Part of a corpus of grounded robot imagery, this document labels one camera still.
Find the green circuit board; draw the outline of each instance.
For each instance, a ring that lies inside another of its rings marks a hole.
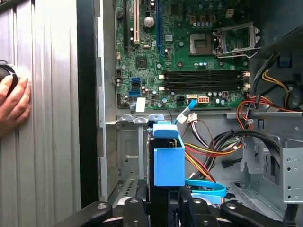
[[[248,1],[159,0],[161,13],[157,15],[157,7],[150,8],[149,19],[153,19],[154,25],[147,28],[144,26],[146,1],[149,4],[151,2],[157,4],[157,0],[139,0],[139,44],[134,44],[131,40],[133,34],[130,30],[134,28],[134,1],[136,0],[116,0],[118,108],[134,109],[137,97],[146,98],[146,109],[186,107],[188,95],[196,95],[198,98],[208,97],[206,103],[197,103],[197,108],[237,107],[243,100],[244,92],[241,86],[228,92],[211,87],[198,89],[198,85],[196,89],[192,87],[182,90],[178,87],[177,91],[169,88],[163,90],[161,89],[163,78],[160,77],[165,71],[248,70],[249,63],[246,57],[219,59],[213,53],[218,45],[213,35],[216,29],[249,22]],[[233,9],[234,15],[231,18],[226,18],[228,9]],[[160,38],[157,37],[159,28],[161,29]],[[240,32],[229,31],[226,39],[228,39],[226,49],[230,51],[247,46],[249,34],[245,29]],[[161,47],[158,46],[159,40],[161,40]],[[139,81],[139,86],[132,86],[134,79]]]

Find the black cable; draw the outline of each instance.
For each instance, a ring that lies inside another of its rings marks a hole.
[[[220,150],[225,142],[233,137],[252,136],[260,139],[268,148],[270,154],[274,157],[278,165],[281,164],[280,145],[268,135],[252,129],[241,129],[225,134],[215,145],[214,150]]]
[[[170,112],[169,108],[167,108],[167,111],[169,112],[170,119],[171,119],[171,123],[172,123],[172,122],[173,122],[173,120],[172,120],[172,115],[171,115],[171,112]]]
[[[288,204],[283,217],[283,224],[287,227],[295,227],[295,218],[299,209],[299,204]]]
[[[285,86],[287,86],[287,84],[297,86],[297,82],[295,82],[295,81],[281,81],[281,83],[284,84]],[[275,84],[274,86],[270,87],[270,88],[267,89],[266,91],[262,92],[262,93],[261,93],[261,96],[267,95],[268,93],[272,92],[273,90],[275,90],[275,89],[278,88],[278,87],[282,88],[280,85]]]

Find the ram slot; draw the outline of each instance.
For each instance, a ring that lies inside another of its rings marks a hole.
[[[123,43],[124,43],[124,49],[127,52],[128,51],[128,5],[127,5],[127,0],[123,0],[123,15],[124,15]]]
[[[140,0],[134,0],[134,44],[140,44]]]
[[[238,91],[243,82],[236,70],[165,72],[169,91]]]

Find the blue plastic bracket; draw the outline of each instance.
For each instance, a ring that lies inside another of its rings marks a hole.
[[[185,147],[176,125],[158,122],[153,125],[153,136],[160,139],[175,139],[177,147],[155,148],[154,185],[173,187],[185,185]]]

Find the side panel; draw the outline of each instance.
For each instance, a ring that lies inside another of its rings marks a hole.
[[[0,58],[32,75],[30,118],[1,138],[0,227],[50,227],[81,208],[76,1],[26,0],[0,24]]]

